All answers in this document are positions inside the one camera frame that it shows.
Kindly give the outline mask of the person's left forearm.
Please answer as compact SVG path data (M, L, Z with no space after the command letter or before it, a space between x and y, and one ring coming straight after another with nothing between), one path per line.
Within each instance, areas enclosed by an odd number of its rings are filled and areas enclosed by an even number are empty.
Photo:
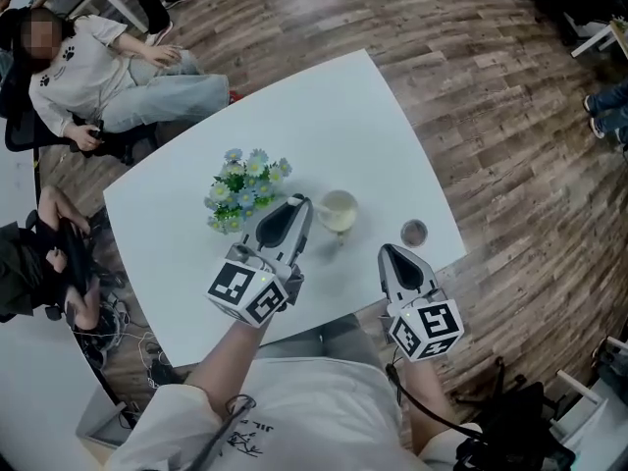
M187 376L185 383L201 389L212 410L223 420L229 401L240 394L250 365L270 322L253 328L234 322L217 345Z

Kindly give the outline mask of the person's right forearm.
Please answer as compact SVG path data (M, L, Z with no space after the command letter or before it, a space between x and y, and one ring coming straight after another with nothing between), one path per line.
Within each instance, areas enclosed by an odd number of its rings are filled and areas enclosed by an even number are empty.
M401 361L405 389L423 406L442 419L452 422L454 413L433 363L429 360ZM413 405L409 407L412 448L419 455L430 440L447 430L447 425L433 419Z

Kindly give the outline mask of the white side table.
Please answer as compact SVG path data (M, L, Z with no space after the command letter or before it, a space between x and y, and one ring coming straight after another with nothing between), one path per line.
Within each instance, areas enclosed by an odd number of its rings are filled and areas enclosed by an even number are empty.
M591 388L558 370L556 377L579 395L576 403L557 420L553 435L575 453L572 471L608 471L628 449L628 405L603 381Z

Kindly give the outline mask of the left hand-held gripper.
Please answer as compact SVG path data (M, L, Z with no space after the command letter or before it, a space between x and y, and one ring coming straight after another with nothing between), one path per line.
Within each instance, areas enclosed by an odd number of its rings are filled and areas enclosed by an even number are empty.
M294 305L304 275L297 259L313 220L311 200L300 194L256 212L212 271L205 296L223 313L259 329Z

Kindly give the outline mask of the beige cup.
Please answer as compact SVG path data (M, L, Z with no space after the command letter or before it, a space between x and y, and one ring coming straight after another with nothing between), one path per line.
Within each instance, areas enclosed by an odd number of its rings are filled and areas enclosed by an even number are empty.
M317 204L335 211L335 214L317 212L318 220L329 233L336 236L339 245L344 245L357 219L358 203L355 197L345 190L332 190Z

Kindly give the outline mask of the potted blue and white flowers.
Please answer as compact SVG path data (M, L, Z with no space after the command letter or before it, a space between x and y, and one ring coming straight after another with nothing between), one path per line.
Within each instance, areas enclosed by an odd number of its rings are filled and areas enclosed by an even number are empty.
M210 212L207 225L220 234L238 233L253 215L282 195L282 184L292 173L288 159L271 160L261 148L248 155L239 148L225 153L225 162L204 197Z

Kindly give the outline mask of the black and white helmet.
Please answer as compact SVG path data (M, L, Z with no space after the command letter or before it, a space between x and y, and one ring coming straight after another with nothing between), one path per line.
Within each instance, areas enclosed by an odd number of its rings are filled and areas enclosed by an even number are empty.
M127 313L113 307L103 307L97 327L84 331L74 329L78 346L89 365L102 371L106 366L108 354L116 349L129 323Z

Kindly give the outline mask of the person's white printed t-shirt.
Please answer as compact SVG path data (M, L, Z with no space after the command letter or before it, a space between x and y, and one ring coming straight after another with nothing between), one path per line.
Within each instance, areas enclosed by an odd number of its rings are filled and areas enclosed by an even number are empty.
M447 430L419 455L399 440L401 412L379 369L328 358L261 359L244 383L254 407L208 471L452 471L465 436ZM158 389L107 471L184 471L221 429L199 388Z

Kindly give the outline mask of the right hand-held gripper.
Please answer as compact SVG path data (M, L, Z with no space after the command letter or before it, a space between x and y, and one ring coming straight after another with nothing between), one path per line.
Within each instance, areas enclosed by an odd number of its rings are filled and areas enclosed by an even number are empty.
M406 358L423 361L450 351L464 326L457 303L446 297L431 266L412 252L394 252L386 243L378 267L388 302L388 335Z

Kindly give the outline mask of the black bag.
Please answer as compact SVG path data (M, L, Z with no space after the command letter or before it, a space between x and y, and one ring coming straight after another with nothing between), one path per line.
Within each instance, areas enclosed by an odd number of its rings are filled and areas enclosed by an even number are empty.
M546 411L556 410L558 404L545 396L542 383L529 384L521 374L508 389L503 358L498 357L495 365L497 377L490 396L454 399L478 410L473 422L485 440L461 444L453 471L571 471L576 455L552 435L546 417Z

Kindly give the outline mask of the person's gray trousers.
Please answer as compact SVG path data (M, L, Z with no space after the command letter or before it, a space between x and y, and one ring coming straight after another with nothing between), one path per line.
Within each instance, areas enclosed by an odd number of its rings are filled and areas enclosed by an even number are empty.
M384 371L378 348L354 314L259 348L256 359L324 358Z

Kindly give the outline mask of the small white-legged side desk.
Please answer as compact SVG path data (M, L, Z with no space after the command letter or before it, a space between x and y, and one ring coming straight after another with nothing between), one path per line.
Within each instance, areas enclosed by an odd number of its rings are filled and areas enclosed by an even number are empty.
M612 19L607 25L603 25L598 32L573 49L570 56L576 58L593 47L603 51L613 44L617 44L628 59L628 21L620 18Z

